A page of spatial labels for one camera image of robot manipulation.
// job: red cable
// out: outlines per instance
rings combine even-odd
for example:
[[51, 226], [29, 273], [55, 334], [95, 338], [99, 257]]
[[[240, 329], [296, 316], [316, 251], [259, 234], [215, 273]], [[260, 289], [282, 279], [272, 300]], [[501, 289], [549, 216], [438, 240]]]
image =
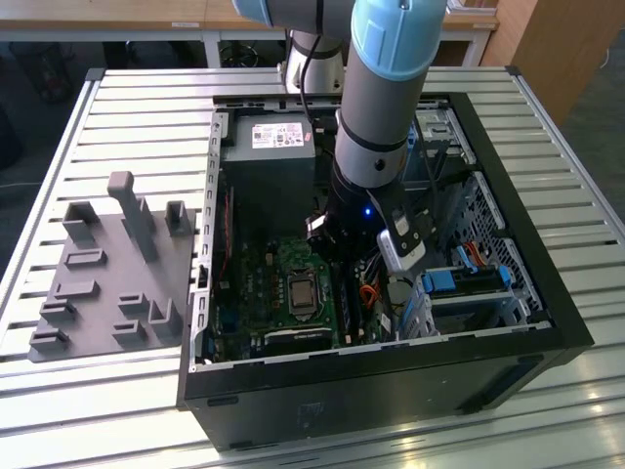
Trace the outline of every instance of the red cable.
[[222, 281], [222, 278], [224, 277], [224, 273], [226, 272], [226, 267], [228, 266], [228, 256], [230, 253], [230, 233], [228, 229], [228, 213], [229, 213], [229, 200], [228, 200], [228, 193], [226, 192], [226, 210], [225, 210], [225, 215], [224, 215], [224, 225], [226, 228], [226, 256], [224, 257], [224, 264], [222, 266], [222, 271], [219, 273], [219, 282]]

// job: wooden table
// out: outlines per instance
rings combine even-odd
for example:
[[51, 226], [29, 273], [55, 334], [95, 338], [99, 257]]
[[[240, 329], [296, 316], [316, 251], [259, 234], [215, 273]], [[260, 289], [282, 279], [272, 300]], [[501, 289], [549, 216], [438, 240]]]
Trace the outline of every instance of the wooden table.
[[[468, 43], [462, 65], [478, 65], [497, 25], [493, 17], [447, 16], [442, 39]], [[0, 0], [0, 41], [195, 40], [209, 67], [221, 66], [219, 41], [284, 34], [240, 17], [230, 0]]]

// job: wooden cabinet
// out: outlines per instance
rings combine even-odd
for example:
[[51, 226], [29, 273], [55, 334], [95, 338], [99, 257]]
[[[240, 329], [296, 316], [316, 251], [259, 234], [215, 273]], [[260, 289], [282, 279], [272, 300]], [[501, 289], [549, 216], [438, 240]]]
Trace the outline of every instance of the wooden cabinet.
[[499, 0], [482, 65], [516, 65], [562, 124], [625, 23], [623, 0]]

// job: white table leg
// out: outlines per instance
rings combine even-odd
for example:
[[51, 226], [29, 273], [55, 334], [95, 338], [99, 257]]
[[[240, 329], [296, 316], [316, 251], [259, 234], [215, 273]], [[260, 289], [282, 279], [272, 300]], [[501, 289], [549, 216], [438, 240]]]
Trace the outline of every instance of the white table leg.
[[222, 60], [219, 55], [220, 31], [202, 31], [202, 41], [206, 53], [206, 63], [208, 68], [221, 68]]
[[462, 62], [462, 66], [479, 66], [481, 63], [481, 57], [486, 50], [486, 44], [488, 44], [488, 38], [490, 37], [490, 30], [478, 30], [473, 32], [473, 40], [469, 44], [467, 49], [467, 55]]

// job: desk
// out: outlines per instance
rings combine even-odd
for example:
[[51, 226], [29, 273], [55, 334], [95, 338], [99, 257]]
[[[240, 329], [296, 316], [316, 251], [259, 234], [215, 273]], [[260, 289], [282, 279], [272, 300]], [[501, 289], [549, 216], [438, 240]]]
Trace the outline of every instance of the desk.
[[[229, 84], [242, 82], [255, 85]], [[593, 350], [489, 412], [224, 454], [189, 412], [175, 411], [179, 348], [27, 361], [63, 250], [67, 199], [119, 211], [104, 197], [106, 179], [131, 169], [152, 210], [183, 200], [201, 226], [211, 98], [285, 91], [273, 69], [110, 71], [82, 88], [0, 283], [2, 467], [436, 468], [484, 467], [487, 457], [493, 467], [516, 469], [618, 458], [625, 451], [622, 224], [521, 78], [503, 68], [433, 68], [425, 90], [469, 94], [594, 336]], [[159, 165], [174, 169], [160, 174]]]
[[[463, 65], [478, 65], [497, 24], [447, 16], [443, 40], [468, 42]], [[207, 63], [219, 67], [219, 41], [284, 38], [241, 18], [230, 0], [0, 0], [0, 41], [203, 41]]]

